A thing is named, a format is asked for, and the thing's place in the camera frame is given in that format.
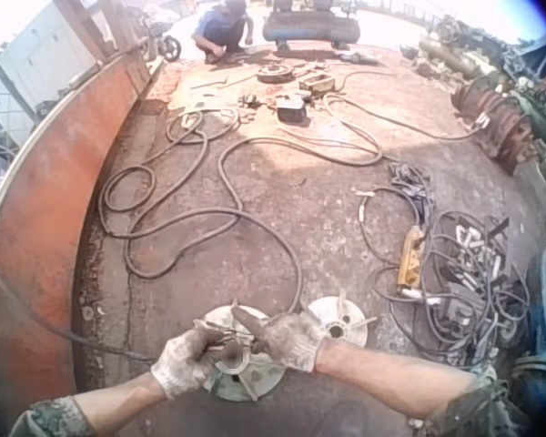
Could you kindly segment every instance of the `person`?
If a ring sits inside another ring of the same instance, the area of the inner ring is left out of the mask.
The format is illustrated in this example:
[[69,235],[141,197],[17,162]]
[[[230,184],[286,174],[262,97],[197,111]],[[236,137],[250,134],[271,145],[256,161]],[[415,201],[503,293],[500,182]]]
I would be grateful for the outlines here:
[[[253,351],[264,351],[290,369],[352,384],[391,409],[426,421],[430,435],[517,436],[529,425],[508,401],[493,372],[478,375],[419,358],[362,349],[331,338],[305,312],[270,320],[259,320],[240,307],[232,312],[255,336]],[[150,372],[116,387],[34,404],[19,417],[10,435],[112,434],[143,410],[199,389],[214,370],[216,357],[207,347],[220,339],[220,332],[195,327],[169,340]],[[365,421],[343,422],[349,419],[349,409],[341,413],[342,423],[332,416],[332,429],[324,435],[371,434]]]
[[238,53],[243,49],[239,43],[247,24],[245,45],[253,44],[253,20],[247,15],[245,0],[226,0],[207,11],[192,34],[197,47],[202,50],[207,63],[217,62],[225,53]]

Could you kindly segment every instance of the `rusty metal wall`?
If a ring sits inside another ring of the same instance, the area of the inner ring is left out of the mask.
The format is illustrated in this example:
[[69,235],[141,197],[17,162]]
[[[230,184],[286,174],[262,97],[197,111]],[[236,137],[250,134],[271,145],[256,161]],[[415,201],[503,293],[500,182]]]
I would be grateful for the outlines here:
[[[71,324],[79,242],[97,177],[148,81],[137,53],[105,66],[49,114],[0,187],[0,275],[62,328]],[[74,390],[71,344],[0,294],[0,433],[29,403]]]

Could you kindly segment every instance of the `concrete floor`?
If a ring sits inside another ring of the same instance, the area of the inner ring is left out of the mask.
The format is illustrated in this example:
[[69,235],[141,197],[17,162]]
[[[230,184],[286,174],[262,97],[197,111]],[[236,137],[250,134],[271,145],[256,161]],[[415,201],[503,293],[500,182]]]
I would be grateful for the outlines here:
[[[299,45],[295,48],[311,47]],[[346,86],[348,97],[383,115],[413,123],[434,134],[463,135],[454,116],[449,95],[435,83],[417,76],[399,53],[376,49],[395,76],[354,76]],[[314,60],[327,53],[305,51],[298,57]],[[272,57],[269,51],[258,56]],[[297,63],[289,59],[286,63]],[[339,81],[357,66],[333,66]],[[198,61],[169,65],[136,109],[118,137],[116,171],[140,163],[167,144],[164,129],[169,111],[198,101],[207,88],[190,87],[224,76],[241,78],[255,65],[213,70]],[[274,96],[281,88],[294,89],[297,82],[266,86],[255,79],[220,92],[231,102],[243,92]],[[510,178],[489,161],[469,140],[444,143],[430,140],[402,127],[339,109],[347,119],[363,125],[383,144],[385,151],[423,169],[431,180],[439,210],[460,209],[483,218],[509,214],[518,231],[516,260],[523,268],[546,244],[546,218],[525,194],[519,177]],[[309,129],[293,127],[307,135],[351,138],[328,114],[309,110]],[[222,120],[213,117],[207,129]],[[283,135],[271,112],[262,107],[257,118],[210,145],[207,160],[194,177],[153,211],[143,223],[148,228],[183,211],[209,206],[233,206],[217,175],[217,160],[225,147],[243,137]],[[151,165],[157,174],[157,192],[174,183],[191,165],[199,147],[177,147]],[[361,158],[358,152],[332,148],[336,156]],[[387,161],[370,168],[330,164],[297,151],[271,145],[243,147],[227,161],[227,172],[245,202],[245,209],[283,234],[297,250],[304,269],[304,299],[337,296],[347,292],[367,317],[379,316],[369,327],[367,347],[413,354],[409,342],[390,317],[384,301],[367,286],[369,273],[380,265],[367,251],[359,233],[356,190],[387,186]],[[127,204],[147,186],[143,178],[129,177],[112,199]],[[402,200],[391,196],[372,199],[367,226],[376,230],[376,245],[391,258],[398,256],[412,217]],[[113,229],[126,230],[136,213],[109,217]],[[135,258],[143,269],[164,265],[183,241],[214,228],[225,218],[192,219],[184,224],[139,240]],[[122,259],[124,243],[103,235],[94,220],[88,237],[88,258],[77,304],[91,306],[96,316],[83,323],[87,334],[106,344],[158,355],[165,341],[187,330],[194,318],[237,298],[268,315],[283,311],[295,289],[295,275],[287,255],[269,235],[240,222],[226,234],[195,248],[160,279],[143,280],[128,275]],[[125,359],[89,351],[77,363],[83,389],[109,386],[145,371]],[[235,404],[209,398],[204,391],[166,402],[145,413],[121,435],[215,435],[208,430],[209,417],[221,423],[229,435],[313,435],[316,424],[341,401],[360,402],[368,410],[374,437],[410,435],[406,420],[369,396],[327,378],[288,371],[279,386],[254,404]]]

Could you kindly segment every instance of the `metal flange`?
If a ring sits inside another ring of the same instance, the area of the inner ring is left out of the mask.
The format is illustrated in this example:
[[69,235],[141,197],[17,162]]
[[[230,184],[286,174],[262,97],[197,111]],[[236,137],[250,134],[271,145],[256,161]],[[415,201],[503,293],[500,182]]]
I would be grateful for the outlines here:
[[257,73],[257,80],[264,84],[284,84],[293,79],[293,67],[291,66],[263,66]]
[[352,301],[346,300],[345,293],[339,297],[327,296],[314,300],[308,309],[319,319],[334,339],[343,339],[361,348],[366,346],[368,324],[376,317],[366,319],[362,310]]
[[[244,341],[248,330],[231,313],[231,305],[210,311],[203,320],[226,331],[236,332],[238,340],[228,342],[221,353],[221,361],[204,384],[211,395],[227,401],[257,401],[269,393],[283,378],[285,367],[273,362],[266,353],[252,353]],[[254,308],[240,306],[260,319],[267,316]]]

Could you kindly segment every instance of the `white work glove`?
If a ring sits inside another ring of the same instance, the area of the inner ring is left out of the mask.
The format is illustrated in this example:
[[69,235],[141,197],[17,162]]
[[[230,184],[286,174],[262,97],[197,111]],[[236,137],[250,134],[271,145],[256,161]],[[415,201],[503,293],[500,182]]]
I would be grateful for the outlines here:
[[214,370],[217,356],[207,347],[222,339],[217,330],[194,328],[166,343],[152,375],[168,399],[199,389]]
[[314,370],[319,347],[327,333],[309,314],[280,314],[260,320],[239,307],[233,307],[232,313],[255,336],[254,352],[263,351],[291,369]]

